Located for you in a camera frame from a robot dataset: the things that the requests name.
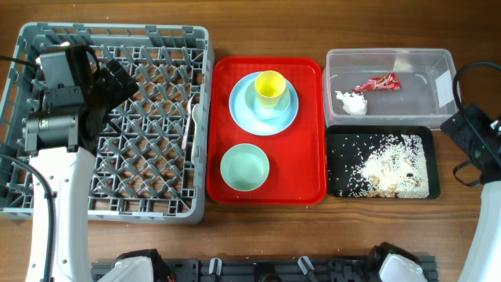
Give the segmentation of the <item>red snack wrapper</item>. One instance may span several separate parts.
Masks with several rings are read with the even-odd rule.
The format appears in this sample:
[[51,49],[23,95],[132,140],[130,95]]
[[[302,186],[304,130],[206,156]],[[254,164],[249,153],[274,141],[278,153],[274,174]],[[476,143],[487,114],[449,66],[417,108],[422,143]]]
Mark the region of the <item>red snack wrapper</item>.
[[367,92],[376,90],[399,90],[402,87],[401,82],[397,78],[395,73],[388,73],[381,77],[375,77],[369,79],[361,86],[356,86],[353,88],[354,92]]

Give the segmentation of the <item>rice and peanut leftovers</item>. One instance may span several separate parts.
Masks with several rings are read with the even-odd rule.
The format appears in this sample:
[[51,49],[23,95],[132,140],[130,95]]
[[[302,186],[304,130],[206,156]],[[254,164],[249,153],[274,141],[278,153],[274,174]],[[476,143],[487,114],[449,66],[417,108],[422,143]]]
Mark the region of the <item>rice and peanut leftovers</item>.
[[328,188],[335,197],[427,198],[422,139],[417,135],[335,134],[327,138]]

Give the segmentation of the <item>white plastic spoon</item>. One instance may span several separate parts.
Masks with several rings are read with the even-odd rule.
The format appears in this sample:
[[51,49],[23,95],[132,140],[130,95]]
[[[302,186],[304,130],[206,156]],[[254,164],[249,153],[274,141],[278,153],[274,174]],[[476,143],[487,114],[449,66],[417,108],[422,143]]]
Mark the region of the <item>white plastic spoon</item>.
[[193,107],[193,111],[192,111],[192,119],[193,119],[193,145],[192,145],[192,149],[191,149],[191,162],[193,164],[196,164],[196,160],[197,160],[197,146],[198,146],[197,135],[198,135],[198,122],[199,122],[199,118],[200,118],[200,104],[197,103]]

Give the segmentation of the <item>white tissue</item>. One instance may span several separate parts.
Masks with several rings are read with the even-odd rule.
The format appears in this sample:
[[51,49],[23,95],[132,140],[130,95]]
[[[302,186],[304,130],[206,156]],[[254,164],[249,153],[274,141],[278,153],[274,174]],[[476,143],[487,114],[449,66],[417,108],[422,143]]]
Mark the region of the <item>white tissue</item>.
[[367,100],[363,94],[336,91],[336,98],[343,103],[343,110],[350,115],[366,115]]

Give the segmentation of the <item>light blue plate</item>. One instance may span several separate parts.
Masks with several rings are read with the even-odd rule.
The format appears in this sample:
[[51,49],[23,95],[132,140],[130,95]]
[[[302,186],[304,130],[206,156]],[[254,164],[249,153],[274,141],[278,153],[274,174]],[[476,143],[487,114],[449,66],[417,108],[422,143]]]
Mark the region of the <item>light blue plate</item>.
[[257,119],[248,109],[244,102],[244,94],[247,86],[256,80],[261,73],[254,72],[241,78],[233,87],[229,96],[229,112],[232,119],[244,131],[256,136],[272,136],[288,128],[297,116],[299,102],[295,88],[290,86],[291,102],[287,111],[277,118],[270,120]]

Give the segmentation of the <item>light green small plate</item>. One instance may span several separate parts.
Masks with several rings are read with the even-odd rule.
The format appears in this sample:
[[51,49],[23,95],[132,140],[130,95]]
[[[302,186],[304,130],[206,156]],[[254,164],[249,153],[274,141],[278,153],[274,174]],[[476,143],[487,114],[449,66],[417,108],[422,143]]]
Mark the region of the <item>light green small plate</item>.
[[270,120],[284,114],[290,106],[290,86],[286,81],[286,90],[279,98],[278,103],[274,107],[264,107],[258,99],[258,92],[255,89],[254,81],[251,82],[245,91],[244,102],[247,109],[260,120]]

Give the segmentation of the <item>light green bowl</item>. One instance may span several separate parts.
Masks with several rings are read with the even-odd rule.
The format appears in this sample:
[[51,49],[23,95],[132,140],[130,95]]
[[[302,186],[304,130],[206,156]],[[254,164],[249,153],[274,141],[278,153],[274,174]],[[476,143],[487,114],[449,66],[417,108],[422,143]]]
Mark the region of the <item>light green bowl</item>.
[[240,192],[251,192],[262,186],[269,171],[266,153],[250,143],[232,146],[224,153],[220,164],[223,181]]

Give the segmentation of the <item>yellow plastic cup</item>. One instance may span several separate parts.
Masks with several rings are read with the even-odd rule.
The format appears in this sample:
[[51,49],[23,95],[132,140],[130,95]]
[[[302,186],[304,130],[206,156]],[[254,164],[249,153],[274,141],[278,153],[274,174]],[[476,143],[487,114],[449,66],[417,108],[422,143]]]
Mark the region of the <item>yellow plastic cup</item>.
[[287,83],[281,73],[274,70],[266,70],[257,76],[254,87],[260,105],[265,108],[273,108],[278,104],[286,91]]

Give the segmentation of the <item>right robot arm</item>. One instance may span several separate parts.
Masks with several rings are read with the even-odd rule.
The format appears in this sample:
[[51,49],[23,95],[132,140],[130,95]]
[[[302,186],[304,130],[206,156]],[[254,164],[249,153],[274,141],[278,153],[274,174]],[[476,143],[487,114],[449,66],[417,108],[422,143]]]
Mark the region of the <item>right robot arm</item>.
[[[500,120],[492,120],[474,104],[466,106],[441,125],[441,130],[467,154],[469,160],[454,168],[474,165],[481,171],[478,183],[481,212],[465,261],[461,281],[500,280]],[[430,257],[417,256],[384,242],[373,248],[364,273],[367,281],[436,281]]]

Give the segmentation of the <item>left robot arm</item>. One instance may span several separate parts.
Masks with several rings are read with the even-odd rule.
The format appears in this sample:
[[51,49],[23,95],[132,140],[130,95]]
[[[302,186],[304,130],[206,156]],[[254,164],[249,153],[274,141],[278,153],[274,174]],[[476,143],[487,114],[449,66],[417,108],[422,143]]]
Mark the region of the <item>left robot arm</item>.
[[90,281],[88,195],[99,136],[120,128],[110,112],[139,89],[116,60],[88,45],[40,55],[46,88],[23,129],[34,184],[29,281]]

